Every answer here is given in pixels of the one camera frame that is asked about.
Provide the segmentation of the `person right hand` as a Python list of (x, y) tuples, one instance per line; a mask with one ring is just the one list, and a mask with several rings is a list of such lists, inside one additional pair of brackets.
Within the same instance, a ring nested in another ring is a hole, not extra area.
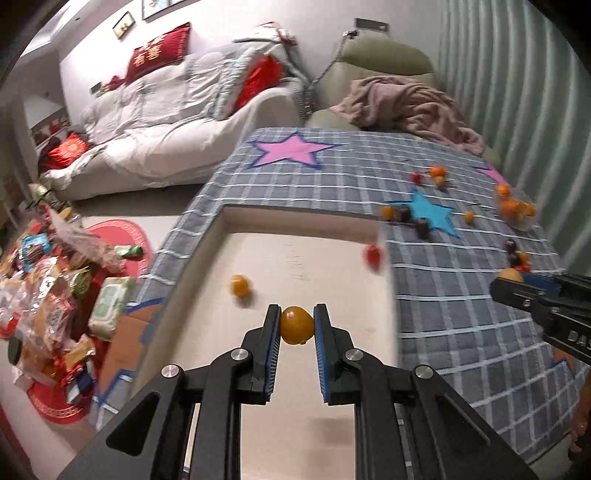
[(582, 390), (571, 425), (569, 456), (582, 456), (590, 449), (590, 391)]

